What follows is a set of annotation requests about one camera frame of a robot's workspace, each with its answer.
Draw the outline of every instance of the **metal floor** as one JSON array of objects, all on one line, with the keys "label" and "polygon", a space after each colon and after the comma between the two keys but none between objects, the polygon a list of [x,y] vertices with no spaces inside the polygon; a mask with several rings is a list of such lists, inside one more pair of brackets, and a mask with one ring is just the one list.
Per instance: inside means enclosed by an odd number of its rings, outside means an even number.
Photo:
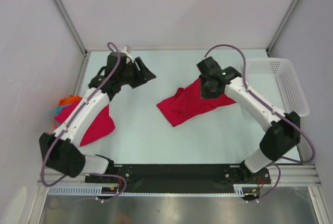
[{"label": "metal floor", "polygon": [[48,196],[40,224],[318,223],[307,187],[277,188],[259,204],[231,197],[124,196],[49,208],[77,199]]}]

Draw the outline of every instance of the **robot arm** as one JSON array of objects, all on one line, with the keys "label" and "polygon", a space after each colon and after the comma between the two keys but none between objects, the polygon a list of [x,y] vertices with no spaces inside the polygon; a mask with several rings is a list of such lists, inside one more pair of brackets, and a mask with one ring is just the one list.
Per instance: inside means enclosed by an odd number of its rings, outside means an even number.
[{"label": "robot arm", "polygon": [[106,107],[121,90],[121,86],[130,85],[133,89],[156,78],[137,57],[132,61],[126,49],[120,51],[120,62],[112,77],[96,91],[117,63],[116,52],[108,56],[107,65],[102,67],[97,76],[92,78],[89,89],[66,121],[52,134],[43,133],[40,137],[42,158],[61,135],[52,150],[47,166],[66,176],[76,177],[80,173],[104,173],[113,161],[99,155],[83,155],[78,150],[83,135],[99,112]]},{"label": "robot arm", "polygon": [[260,147],[242,162],[249,173],[256,173],[277,161],[300,142],[299,133],[274,114],[274,112],[277,112],[284,115],[288,120],[299,126],[300,118],[295,112],[285,113],[249,86],[248,89],[265,103],[271,105],[273,111],[269,111],[248,93],[244,87],[241,74],[236,69],[227,67],[222,70],[212,57],[204,59],[197,66],[201,72],[200,90],[202,98],[218,98],[221,94],[227,95],[245,108],[265,131]]}]

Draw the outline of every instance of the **blue cloth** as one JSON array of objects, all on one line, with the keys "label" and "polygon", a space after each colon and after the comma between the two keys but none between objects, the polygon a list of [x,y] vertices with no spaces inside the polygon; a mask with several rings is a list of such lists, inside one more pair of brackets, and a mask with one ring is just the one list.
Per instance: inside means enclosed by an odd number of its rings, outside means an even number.
[{"label": "blue cloth", "polygon": [[56,116],[58,115],[58,114],[60,114],[60,112],[62,111],[62,109],[63,108],[66,108],[67,106],[69,106],[70,104],[65,104],[65,105],[61,105],[61,106],[58,106],[57,108],[56,108]]}]

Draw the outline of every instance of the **black base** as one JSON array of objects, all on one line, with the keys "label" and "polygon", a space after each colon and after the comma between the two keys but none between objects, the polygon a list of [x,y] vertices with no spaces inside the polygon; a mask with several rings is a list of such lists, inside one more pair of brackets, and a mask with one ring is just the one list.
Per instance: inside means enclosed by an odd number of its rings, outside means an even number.
[{"label": "black base", "polygon": [[[296,126],[300,126],[297,113],[285,114],[286,118]],[[279,160],[285,153],[300,143],[300,133],[283,120],[272,122],[260,142],[261,152],[272,161]]]},{"label": "black base", "polygon": [[[40,137],[40,149],[42,159],[45,159],[46,153],[55,140],[53,134],[43,133]],[[46,166],[57,170],[69,177],[78,176],[83,170],[85,165],[85,157],[81,152],[72,144],[70,140],[60,139],[54,146]]]},{"label": "black base", "polygon": [[[265,184],[271,179],[266,168],[248,175],[238,164],[207,165],[115,165],[115,174],[126,179],[128,193],[234,193],[234,184]],[[86,183],[117,183],[118,179],[87,176]]]}]

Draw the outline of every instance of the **black mounting plate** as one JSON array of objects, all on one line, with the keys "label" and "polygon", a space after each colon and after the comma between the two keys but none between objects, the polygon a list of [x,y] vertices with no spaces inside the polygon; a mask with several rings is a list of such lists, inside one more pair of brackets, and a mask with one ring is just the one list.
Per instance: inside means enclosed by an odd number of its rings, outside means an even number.
[{"label": "black mounting plate", "polygon": [[[114,165],[127,181],[128,193],[234,193],[234,184],[270,184],[266,168],[244,179],[239,164],[125,164]],[[86,176],[86,183],[117,183],[118,179]]]}]

